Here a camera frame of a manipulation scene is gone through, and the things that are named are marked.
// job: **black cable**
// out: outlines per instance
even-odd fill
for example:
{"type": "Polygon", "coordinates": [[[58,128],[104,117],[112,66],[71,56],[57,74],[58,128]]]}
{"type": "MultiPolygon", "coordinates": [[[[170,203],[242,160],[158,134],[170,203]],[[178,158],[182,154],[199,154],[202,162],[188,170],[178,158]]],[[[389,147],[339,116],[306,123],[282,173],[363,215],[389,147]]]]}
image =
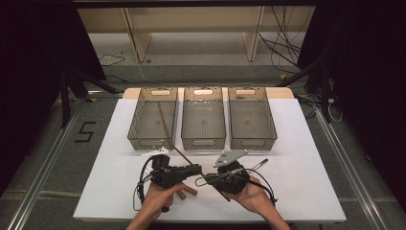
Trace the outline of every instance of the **black cable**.
{"type": "Polygon", "coordinates": [[[102,55],[101,57],[99,57],[99,60],[102,60],[102,58],[104,58],[106,56],[111,56],[113,58],[120,58],[120,60],[117,60],[117,61],[115,61],[115,62],[113,62],[111,64],[108,64],[108,65],[103,64],[102,66],[111,66],[111,65],[117,64],[117,63],[122,62],[123,60],[125,60],[125,57],[123,57],[123,56],[114,56],[114,55],[109,55],[109,54],[102,55]]]}
{"type": "Polygon", "coordinates": [[[272,196],[274,195],[274,191],[272,190],[271,185],[269,185],[268,181],[267,181],[258,171],[253,170],[253,169],[247,169],[247,170],[252,171],[252,172],[256,173],[257,175],[259,175],[260,178],[262,178],[262,180],[265,181],[266,185],[267,185],[267,186],[269,187],[269,189],[271,190],[272,196]]]}
{"type": "Polygon", "coordinates": [[[121,80],[122,82],[127,83],[127,80],[124,80],[124,79],[122,79],[122,78],[119,78],[119,77],[117,77],[117,76],[115,76],[115,75],[106,75],[106,77],[107,77],[107,78],[115,78],[115,79],[121,80]]]}
{"type": "Polygon", "coordinates": [[[205,179],[206,180],[206,178],[205,177],[198,177],[198,178],[196,178],[194,180],[194,185],[196,187],[202,187],[202,186],[207,185],[207,184],[211,185],[211,183],[213,183],[213,182],[215,182],[217,180],[220,180],[220,179],[222,179],[224,177],[227,177],[227,175],[228,175],[227,173],[223,173],[223,174],[220,174],[220,175],[206,175],[206,177],[214,177],[214,179],[210,180],[210,181],[207,181],[206,183],[203,183],[203,184],[197,184],[197,180],[199,180],[199,179],[205,179]]]}
{"type": "MultiPolygon", "coordinates": [[[[266,41],[266,42],[270,42],[270,43],[274,43],[274,44],[277,44],[277,45],[279,45],[279,46],[282,46],[282,47],[284,47],[284,48],[288,48],[288,46],[287,45],[283,45],[283,44],[281,44],[281,43],[279,43],[279,42],[275,42],[275,41],[272,41],[272,40],[268,40],[268,39],[266,39],[266,38],[262,38],[262,40],[264,40],[264,41],[266,41]]],[[[301,49],[302,48],[300,48],[300,47],[295,47],[295,49],[293,49],[294,51],[297,51],[297,52],[301,52],[301,49]]]]}
{"type": "Polygon", "coordinates": [[[308,12],[307,12],[307,16],[305,17],[304,24],[302,25],[302,27],[298,31],[298,33],[290,40],[290,42],[293,41],[301,33],[302,29],[305,27],[308,17],[310,16],[310,12],[311,12],[311,7],[308,7],[308,12]]]}
{"type": "Polygon", "coordinates": [[[263,186],[263,185],[261,185],[261,184],[255,182],[255,181],[252,181],[252,180],[247,179],[247,178],[245,178],[245,177],[242,177],[242,176],[239,176],[239,175],[236,175],[236,174],[233,174],[233,177],[235,177],[235,178],[237,178],[237,179],[240,179],[240,180],[243,180],[243,181],[245,181],[245,182],[247,182],[247,183],[256,185],[256,186],[262,188],[263,190],[265,190],[265,191],[269,194],[269,199],[271,200],[272,204],[275,206],[275,202],[276,202],[277,200],[274,198],[274,194],[271,192],[271,190],[269,190],[269,189],[266,188],[265,186],[263,186]]]}
{"type": "Polygon", "coordinates": [[[298,96],[298,95],[294,95],[293,97],[295,99],[297,99],[299,101],[299,103],[306,103],[306,104],[310,104],[310,105],[321,104],[321,102],[315,102],[315,101],[312,101],[312,100],[307,99],[307,98],[303,98],[303,97],[298,96]]]}
{"type": "MultiPolygon", "coordinates": [[[[287,24],[286,24],[286,26],[284,28],[286,32],[287,32],[287,28],[289,27],[290,18],[292,17],[292,13],[293,13],[294,10],[295,10],[295,6],[292,7],[292,10],[290,11],[290,14],[289,14],[289,19],[287,20],[287,24]]],[[[291,48],[292,48],[292,52],[293,52],[293,54],[295,55],[296,58],[299,58],[298,54],[296,54],[296,51],[293,49],[293,44],[291,42],[292,42],[292,40],[289,40],[289,43],[290,43],[291,48]]]]}
{"type": "MultiPolygon", "coordinates": [[[[289,40],[287,39],[286,32],[283,30],[282,24],[281,24],[279,18],[277,17],[277,15],[275,13],[274,7],[271,7],[271,9],[272,9],[272,12],[274,13],[275,19],[277,20],[278,26],[280,28],[280,31],[278,32],[278,37],[280,36],[281,39],[286,42],[286,45],[290,46],[291,44],[290,44],[289,40]]],[[[282,23],[284,23],[284,18],[285,18],[285,7],[283,8],[283,22],[282,23]]]]}
{"type": "MultiPolygon", "coordinates": [[[[271,46],[266,42],[266,40],[264,40],[264,38],[262,37],[261,34],[259,34],[259,37],[262,39],[263,43],[265,43],[265,45],[266,45],[272,52],[277,53],[277,55],[279,55],[280,57],[282,57],[283,59],[285,59],[286,61],[288,61],[288,62],[291,63],[292,65],[298,67],[295,62],[289,60],[287,57],[285,57],[284,55],[282,55],[281,53],[279,53],[278,51],[276,51],[273,47],[271,47],[271,46]]],[[[273,59],[272,59],[272,53],[271,53],[271,62],[272,62],[272,65],[273,65],[276,69],[278,69],[278,70],[280,70],[280,71],[284,71],[284,72],[291,73],[291,74],[297,74],[297,73],[295,73],[295,72],[290,72],[290,71],[287,71],[287,70],[285,70],[285,69],[281,70],[281,69],[279,69],[278,67],[276,67],[276,65],[275,65],[275,63],[274,63],[274,61],[273,61],[273,59]]]]}
{"type": "Polygon", "coordinates": [[[313,110],[311,110],[311,112],[309,114],[307,114],[307,116],[305,116],[305,119],[308,120],[308,119],[314,118],[316,116],[316,109],[317,108],[313,108],[313,110]]]}
{"type": "Polygon", "coordinates": [[[286,45],[289,47],[288,49],[287,49],[287,53],[289,53],[289,55],[290,55],[290,57],[292,58],[292,60],[293,59],[295,59],[295,58],[293,58],[293,56],[292,56],[292,54],[290,53],[290,49],[291,49],[291,43],[290,43],[290,41],[289,41],[289,38],[287,37],[287,29],[286,29],[286,27],[287,27],[287,25],[286,25],[286,20],[285,20],[285,18],[286,18],[286,11],[287,11],[287,6],[284,6],[283,7],[283,22],[282,22],[282,27],[283,27],[283,34],[284,34],[284,37],[286,37],[286,45]]]}
{"type": "Polygon", "coordinates": [[[288,23],[287,23],[287,24],[285,23],[285,25],[284,25],[284,34],[286,35],[286,40],[287,40],[288,43],[289,43],[289,45],[288,45],[288,46],[289,46],[289,49],[292,51],[292,53],[293,53],[293,55],[296,57],[296,59],[298,59],[299,57],[298,57],[298,55],[296,54],[296,52],[293,50],[291,40],[289,40],[289,38],[287,37],[287,27],[289,26],[290,17],[292,16],[293,10],[294,10],[294,8],[293,8],[292,11],[290,12],[288,23]]]}
{"type": "Polygon", "coordinates": [[[132,208],[134,209],[134,211],[137,211],[137,210],[135,210],[135,206],[134,206],[135,192],[137,192],[138,198],[140,198],[140,200],[141,200],[141,204],[144,203],[144,200],[146,198],[144,196],[144,183],[145,183],[146,177],[143,177],[143,176],[144,176],[144,172],[146,171],[147,164],[149,163],[149,161],[153,160],[153,158],[154,158],[154,156],[149,157],[148,160],[146,161],[146,163],[144,164],[144,166],[143,166],[143,168],[141,170],[141,173],[140,173],[140,180],[139,180],[137,186],[134,189],[134,194],[133,194],[133,197],[132,197],[132,199],[133,199],[132,208]]]}

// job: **finger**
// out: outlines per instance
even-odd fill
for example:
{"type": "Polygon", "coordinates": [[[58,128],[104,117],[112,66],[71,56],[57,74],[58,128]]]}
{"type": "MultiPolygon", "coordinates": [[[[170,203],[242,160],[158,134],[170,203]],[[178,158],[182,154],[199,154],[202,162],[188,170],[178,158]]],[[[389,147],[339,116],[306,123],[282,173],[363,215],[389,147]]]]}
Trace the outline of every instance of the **finger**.
{"type": "Polygon", "coordinates": [[[168,189],[168,193],[174,194],[176,191],[182,191],[186,188],[186,185],[183,183],[175,184],[168,189]]]}
{"type": "Polygon", "coordinates": [[[236,199],[237,198],[237,195],[234,195],[234,194],[227,194],[227,193],[223,193],[224,194],[224,196],[226,196],[227,198],[230,198],[230,199],[236,199]]]}
{"type": "Polygon", "coordinates": [[[170,207],[170,205],[173,204],[173,195],[167,199],[167,202],[165,203],[165,207],[170,207]]]}
{"type": "Polygon", "coordinates": [[[152,190],[152,191],[164,191],[165,189],[161,188],[159,185],[151,182],[149,183],[149,189],[148,190],[152,190]]]}
{"type": "Polygon", "coordinates": [[[254,177],[253,175],[250,175],[250,180],[260,184],[260,181],[256,177],[254,177]]]}

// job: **gray floor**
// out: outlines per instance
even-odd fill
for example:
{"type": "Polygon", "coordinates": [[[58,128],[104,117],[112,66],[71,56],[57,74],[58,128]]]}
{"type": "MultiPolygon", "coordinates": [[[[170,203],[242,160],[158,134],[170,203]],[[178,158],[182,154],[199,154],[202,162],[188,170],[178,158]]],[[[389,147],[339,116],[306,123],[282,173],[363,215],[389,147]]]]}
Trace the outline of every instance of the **gray floor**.
{"type": "MultiPolygon", "coordinates": [[[[274,34],[265,35],[267,38],[275,37],[274,34]]],[[[135,58],[125,36],[122,34],[91,34],[91,38],[98,55],[112,54],[125,57],[125,61],[103,67],[106,75],[116,76],[127,81],[123,82],[114,77],[108,78],[107,83],[121,89],[162,85],[162,83],[179,86],[204,83],[275,85],[281,81],[280,75],[285,74],[270,65],[271,54],[261,41],[256,61],[247,61],[240,34],[154,34],[146,61],[140,65],[143,75],[139,66],[134,64],[135,58]]],[[[273,56],[273,59],[277,64],[278,57],[273,56]]],[[[108,61],[114,60],[104,59],[101,60],[101,63],[108,65],[108,61]]],[[[287,70],[296,71],[293,66],[288,66],[284,62],[281,64],[287,70]]],[[[300,80],[291,85],[295,94],[304,93],[304,83],[305,80],[300,80]]],[[[100,90],[91,84],[87,86],[91,91],[100,90]]],[[[60,156],[25,223],[25,229],[125,229],[127,226],[127,222],[95,223],[72,218],[118,100],[118,97],[102,97],[100,94],[90,95],[89,98],[96,100],[88,101],[80,109],[60,156]],[[87,135],[79,134],[85,122],[94,123],[86,126],[88,128],[86,130],[91,130],[94,134],[89,142],[75,142],[87,138],[87,135]]],[[[304,116],[308,116],[313,110],[306,103],[302,103],[302,109],[304,116]]],[[[332,112],[340,113],[335,108],[332,112]]],[[[0,229],[8,226],[25,192],[32,185],[60,131],[61,117],[61,106],[59,102],[56,102],[56,105],[50,109],[48,122],[38,135],[31,154],[27,155],[9,188],[0,199],[0,229]]],[[[348,220],[340,224],[296,223],[296,228],[372,229],[320,122],[313,117],[308,118],[307,123],[348,220]]],[[[340,123],[333,122],[332,126],[390,229],[405,229],[404,211],[387,188],[373,163],[364,157],[366,153],[350,122],[344,117],[340,123]]],[[[181,227],[186,229],[245,229],[247,226],[155,224],[151,226],[151,229],[179,229],[181,227]]],[[[267,226],[258,225],[255,228],[267,229],[267,226]]]]}

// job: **human hand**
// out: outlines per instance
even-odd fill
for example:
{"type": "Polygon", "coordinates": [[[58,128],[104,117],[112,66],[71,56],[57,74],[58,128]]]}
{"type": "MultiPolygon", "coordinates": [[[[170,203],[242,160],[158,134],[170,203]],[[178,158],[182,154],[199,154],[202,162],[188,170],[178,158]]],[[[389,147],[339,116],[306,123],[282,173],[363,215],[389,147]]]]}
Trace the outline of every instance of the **human hand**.
{"type": "Polygon", "coordinates": [[[154,220],[159,218],[163,207],[170,207],[172,205],[173,194],[185,188],[185,184],[176,184],[169,189],[163,189],[154,183],[150,183],[143,206],[127,229],[147,229],[154,220]]]}
{"type": "MultiPolygon", "coordinates": [[[[260,184],[260,181],[252,175],[250,180],[260,184]]],[[[272,229],[290,229],[261,187],[247,183],[247,186],[239,194],[224,193],[224,195],[238,202],[246,210],[261,215],[272,229]]]]}
{"type": "MultiPolygon", "coordinates": [[[[260,184],[260,181],[252,175],[250,180],[260,184]]],[[[265,208],[269,208],[268,206],[274,207],[266,192],[261,187],[250,183],[247,183],[247,186],[239,194],[224,193],[224,195],[238,202],[246,210],[259,215],[262,215],[266,211],[265,208]]]]}

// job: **plastic storage container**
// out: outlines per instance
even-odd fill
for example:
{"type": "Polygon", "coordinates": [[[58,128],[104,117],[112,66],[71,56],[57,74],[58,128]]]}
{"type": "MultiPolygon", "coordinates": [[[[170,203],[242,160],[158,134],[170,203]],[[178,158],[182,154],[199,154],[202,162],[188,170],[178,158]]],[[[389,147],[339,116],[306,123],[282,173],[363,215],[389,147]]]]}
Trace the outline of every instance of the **plastic storage container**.
{"type": "Polygon", "coordinates": [[[277,140],[264,87],[229,87],[232,150],[270,150],[277,140]]]}
{"type": "Polygon", "coordinates": [[[187,87],[183,102],[185,150],[223,150],[226,139],[221,87],[187,87]]]}
{"type": "Polygon", "coordinates": [[[142,88],[128,140],[136,150],[173,150],[177,88],[142,88]]]}

